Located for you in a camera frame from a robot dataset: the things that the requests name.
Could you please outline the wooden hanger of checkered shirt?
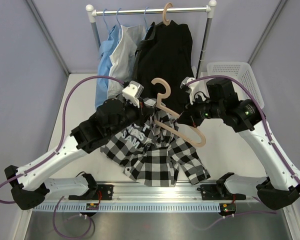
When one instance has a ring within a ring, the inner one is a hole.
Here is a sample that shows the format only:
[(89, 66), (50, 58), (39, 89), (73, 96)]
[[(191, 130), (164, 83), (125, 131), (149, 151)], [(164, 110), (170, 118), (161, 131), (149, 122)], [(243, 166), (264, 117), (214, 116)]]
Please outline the wooden hanger of checkered shirt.
[[(163, 105), (163, 102), (162, 100), (163, 99), (167, 99), (170, 95), (171, 95), (171, 87), (170, 85), (162, 78), (160, 77), (156, 77), (154, 78), (151, 83), (153, 85), (156, 85), (156, 84), (160, 84), (164, 87), (165, 89), (165, 92), (164, 93), (158, 93), (157, 94), (157, 97), (156, 97), (156, 105), (155, 107), (167, 114), (169, 114), (171, 117), (173, 117), (174, 119), (174, 122), (177, 123), (177, 119), (180, 117), (180, 115), (169, 109), (168, 107), (166, 107), (165, 105)], [(179, 130), (175, 129), (175, 128), (172, 128), (171, 126), (159, 121), (159, 120), (155, 120), (154, 121), (156, 125), (158, 125), (159, 127), (171, 132), (172, 134), (176, 135), (177, 137), (183, 139), (185, 142), (188, 142), (189, 144), (191, 144), (192, 146), (194, 147), (197, 147), (197, 148), (201, 148), (203, 146), (206, 145), (206, 137), (205, 135), (200, 131), (198, 130), (197, 128), (194, 128), (193, 126), (190, 126), (189, 128), (197, 134), (197, 136), (199, 137), (200, 141), (199, 142), (196, 142), (194, 140), (192, 140), (191, 138), (189, 138), (188, 136), (186, 136), (185, 134), (183, 134), (182, 132), (179, 132)]]

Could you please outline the black white checkered shirt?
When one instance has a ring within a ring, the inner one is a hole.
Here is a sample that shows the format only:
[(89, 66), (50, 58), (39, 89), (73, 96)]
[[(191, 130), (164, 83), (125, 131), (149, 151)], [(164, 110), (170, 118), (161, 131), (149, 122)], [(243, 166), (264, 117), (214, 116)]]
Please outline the black white checkered shirt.
[(100, 152), (121, 166), (127, 177), (149, 187), (175, 186), (180, 170), (192, 185), (209, 179), (195, 147), (155, 120), (179, 129), (169, 114), (157, 109), (144, 125), (133, 123), (114, 135)]

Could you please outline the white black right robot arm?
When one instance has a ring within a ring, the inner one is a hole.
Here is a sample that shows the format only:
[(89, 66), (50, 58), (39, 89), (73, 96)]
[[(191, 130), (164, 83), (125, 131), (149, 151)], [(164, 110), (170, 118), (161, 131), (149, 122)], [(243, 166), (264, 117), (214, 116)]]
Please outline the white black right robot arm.
[(227, 199), (240, 194), (259, 199), (271, 210), (293, 204), (300, 197), (300, 170), (291, 162), (270, 130), (261, 107), (252, 95), (240, 100), (235, 79), (215, 75), (208, 78), (205, 100), (196, 98), (199, 80), (186, 77), (180, 88), (189, 94), (189, 103), (177, 119), (179, 124), (198, 127), (205, 119), (221, 119), (250, 146), (266, 176), (248, 177), (229, 172), (216, 182), (216, 193)]

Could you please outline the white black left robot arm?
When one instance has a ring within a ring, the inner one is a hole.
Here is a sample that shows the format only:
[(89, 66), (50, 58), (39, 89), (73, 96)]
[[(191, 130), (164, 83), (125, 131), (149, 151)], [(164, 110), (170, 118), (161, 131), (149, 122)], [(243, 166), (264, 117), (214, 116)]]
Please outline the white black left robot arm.
[(91, 200), (96, 197), (98, 185), (89, 173), (73, 178), (51, 176), (69, 163), (104, 146), (112, 136), (129, 125), (146, 121), (154, 113), (155, 106), (153, 99), (145, 100), (139, 107), (125, 100), (106, 100), (89, 119), (71, 131), (60, 147), (24, 166), (8, 166), (4, 172), (11, 180), (14, 202), (21, 210), (29, 210), (47, 199), (69, 197), (72, 200)]

